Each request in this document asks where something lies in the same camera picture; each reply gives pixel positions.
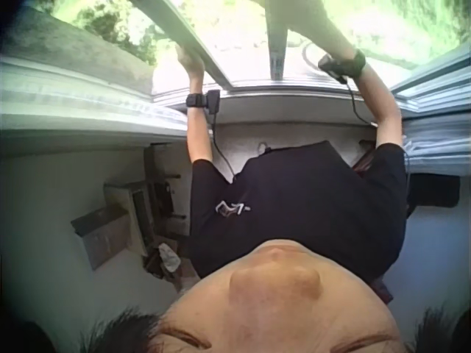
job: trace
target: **black wrist device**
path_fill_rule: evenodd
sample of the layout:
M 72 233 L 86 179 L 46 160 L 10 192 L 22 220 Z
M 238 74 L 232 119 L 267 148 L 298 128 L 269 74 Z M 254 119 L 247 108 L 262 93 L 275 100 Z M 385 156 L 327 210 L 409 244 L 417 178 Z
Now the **black wrist device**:
M 327 54 L 319 61 L 318 67 L 343 85 L 346 85 L 347 80 L 345 77 L 358 78 L 365 65 L 366 58 L 364 54 L 357 50 L 353 60 L 337 61 Z
M 207 105 L 206 96 L 202 93 L 192 93 L 186 97 L 186 106 L 188 108 L 206 108 Z

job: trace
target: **person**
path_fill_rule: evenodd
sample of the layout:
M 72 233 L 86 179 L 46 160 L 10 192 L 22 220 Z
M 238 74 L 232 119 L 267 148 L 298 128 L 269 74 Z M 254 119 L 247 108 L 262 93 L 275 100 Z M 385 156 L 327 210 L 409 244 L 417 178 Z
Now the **person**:
M 276 16 L 339 62 L 358 55 L 320 0 L 291 0 Z M 202 93 L 202 61 L 178 54 L 190 92 Z M 229 183 L 213 164 L 203 109 L 188 108 L 189 243 L 201 281 L 159 320 L 128 315 L 146 327 L 132 330 L 138 348 L 110 340 L 113 327 L 131 325 L 120 318 L 102 336 L 112 343 L 94 352 L 406 352 L 392 314 L 368 286 L 404 240 L 402 118 L 371 66 L 355 83 L 378 124 L 363 178 L 322 142 L 252 158 Z

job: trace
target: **outdoor greenery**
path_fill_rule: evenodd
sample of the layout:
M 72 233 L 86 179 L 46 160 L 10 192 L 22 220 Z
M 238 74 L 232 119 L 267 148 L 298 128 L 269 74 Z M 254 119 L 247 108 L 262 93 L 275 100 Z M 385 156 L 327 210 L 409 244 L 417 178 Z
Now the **outdoor greenery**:
M 211 51 L 266 46 L 264 11 L 250 0 L 171 0 Z M 470 39 L 470 0 L 325 0 L 330 18 L 369 56 L 405 68 Z M 157 65 L 173 50 L 129 0 L 33 0 L 32 6 Z M 289 46 L 305 38 L 290 32 Z

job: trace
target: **window glass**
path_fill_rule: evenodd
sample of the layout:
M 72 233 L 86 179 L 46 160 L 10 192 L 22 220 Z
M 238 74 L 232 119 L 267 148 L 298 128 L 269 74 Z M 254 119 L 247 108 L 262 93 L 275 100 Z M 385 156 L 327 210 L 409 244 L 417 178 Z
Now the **window glass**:
M 188 87 L 175 43 L 129 0 L 34 0 L 36 10 L 84 29 L 154 69 L 153 94 Z M 205 83 L 214 80 L 205 75 Z
M 270 78 L 265 10 L 250 0 L 171 0 L 228 78 Z
M 389 86 L 469 40 L 469 0 L 324 0 L 330 19 Z M 324 53 L 289 32 L 285 77 L 316 72 Z

